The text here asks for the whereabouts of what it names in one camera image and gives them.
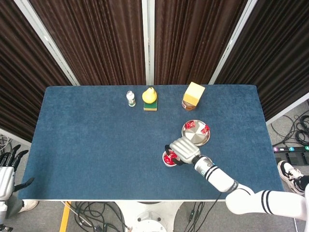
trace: table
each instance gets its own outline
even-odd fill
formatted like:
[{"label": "table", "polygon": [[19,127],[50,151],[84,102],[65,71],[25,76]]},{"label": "table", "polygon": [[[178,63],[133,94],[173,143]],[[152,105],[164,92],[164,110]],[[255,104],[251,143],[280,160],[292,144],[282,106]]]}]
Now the table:
[{"label": "table", "polygon": [[[219,192],[192,165],[162,162],[164,145],[199,119],[211,128],[200,148],[253,191],[283,190],[255,86],[212,85],[198,107],[181,106],[187,85],[154,86],[158,111],[143,111],[146,86],[48,87],[35,129],[21,199],[195,201]],[[136,106],[129,107],[132,90]]]}]

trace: black stripe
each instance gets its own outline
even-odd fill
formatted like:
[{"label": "black stripe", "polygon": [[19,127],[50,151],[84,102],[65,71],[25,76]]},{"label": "black stripe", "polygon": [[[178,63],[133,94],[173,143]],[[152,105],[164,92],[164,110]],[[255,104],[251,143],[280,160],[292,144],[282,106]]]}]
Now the black stripe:
[{"label": "black stripe", "polygon": [[218,167],[214,168],[214,169],[211,171],[211,173],[209,173],[209,175],[208,175],[208,177],[206,178],[206,180],[208,180],[209,177],[210,177],[210,175],[211,175],[214,171],[216,171],[217,169],[218,169]]},{"label": "black stripe", "polygon": [[271,192],[271,191],[269,191],[269,192],[266,194],[266,206],[267,206],[267,209],[269,210],[269,212],[270,212],[271,214],[273,214],[273,213],[271,212],[271,210],[270,210],[270,208],[269,208],[269,204],[268,204],[268,196],[269,196],[270,192]]},{"label": "black stripe", "polygon": [[211,166],[211,167],[207,170],[207,172],[206,172],[205,175],[204,175],[204,178],[206,178],[207,173],[208,173],[213,167],[216,167],[216,165]]},{"label": "black stripe", "polygon": [[232,192],[232,191],[236,190],[238,188],[238,184],[239,183],[236,180],[234,180],[233,185],[226,192]]},{"label": "black stripe", "polygon": [[262,197],[261,197],[261,203],[262,203],[262,207],[263,207],[263,209],[264,209],[264,211],[265,211],[265,213],[267,213],[268,214],[268,212],[266,211],[266,209],[265,209],[265,206],[264,206],[264,201],[263,201],[263,198],[264,198],[264,193],[266,192],[266,190],[264,190],[263,191],[263,193],[262,193]]},{"label": "black stripe", "polygon": [[[242,189],[242,188],[238,188],[238,189]],[[251,194],[247,190],[245,189],[242,189],[242,190],[246,191],[251,196]]]}]

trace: yellow pear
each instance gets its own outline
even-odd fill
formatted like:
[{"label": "yellow pear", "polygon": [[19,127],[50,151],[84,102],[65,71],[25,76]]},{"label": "yellow pear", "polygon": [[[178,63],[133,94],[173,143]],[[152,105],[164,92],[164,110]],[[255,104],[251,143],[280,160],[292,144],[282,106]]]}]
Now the yellow pear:
[{"label": "yellow pear", "polygon": [[143,92],[143,95],[141,98],[143,98],[143,101],[147,104],[154,103],[156,100],[157,94],[154,88],[150,87],[145,92]]}]

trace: yellow sponge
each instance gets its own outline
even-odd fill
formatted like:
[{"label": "yellow sponge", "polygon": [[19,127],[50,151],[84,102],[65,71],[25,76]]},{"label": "yellow sponge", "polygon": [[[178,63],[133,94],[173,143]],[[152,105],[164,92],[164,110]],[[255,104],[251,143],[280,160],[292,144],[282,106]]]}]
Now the yellow sponge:
[{"label": "yellow sponge", "polygon": [[205,87],[191,82],[188,89],[184,93],[183,100],[191,105],[196,106],[201,98]]}]

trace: small bottle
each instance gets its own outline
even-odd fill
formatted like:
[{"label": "small bottle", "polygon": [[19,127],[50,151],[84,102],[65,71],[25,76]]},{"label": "small bottle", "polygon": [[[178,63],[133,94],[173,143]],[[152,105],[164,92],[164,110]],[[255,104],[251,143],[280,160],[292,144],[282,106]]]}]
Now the small bottle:
[{"label": "small bottle", "polygon": [[130,107],[135,106],[135,98],[134,98],[134,93],[132,91],[128,91],[126,93],[126,98],[127,98],[127,103],[129,104]]}]

